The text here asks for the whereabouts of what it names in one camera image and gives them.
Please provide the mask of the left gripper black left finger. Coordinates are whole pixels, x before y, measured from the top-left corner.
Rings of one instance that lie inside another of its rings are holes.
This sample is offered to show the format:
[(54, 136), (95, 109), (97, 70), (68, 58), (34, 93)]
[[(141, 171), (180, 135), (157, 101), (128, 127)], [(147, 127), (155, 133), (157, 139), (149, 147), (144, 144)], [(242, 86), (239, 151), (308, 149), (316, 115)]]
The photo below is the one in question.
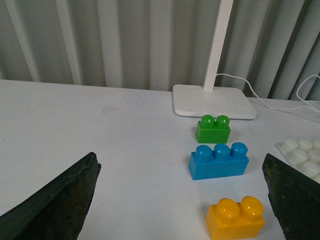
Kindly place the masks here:
[(101, 171), (88, 153), (25, 201), (0, 217), (2, 240), (76, 240)]

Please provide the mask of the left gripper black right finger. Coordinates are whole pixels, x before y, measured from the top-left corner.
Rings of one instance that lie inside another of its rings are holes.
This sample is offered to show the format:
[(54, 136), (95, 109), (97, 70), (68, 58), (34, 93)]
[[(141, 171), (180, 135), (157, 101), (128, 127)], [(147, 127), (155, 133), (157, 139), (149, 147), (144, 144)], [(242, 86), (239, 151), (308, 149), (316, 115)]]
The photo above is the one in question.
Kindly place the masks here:
[(262, 164), (268, 198), (287, 240), (320, 238), (320, 184), (268, 153)]

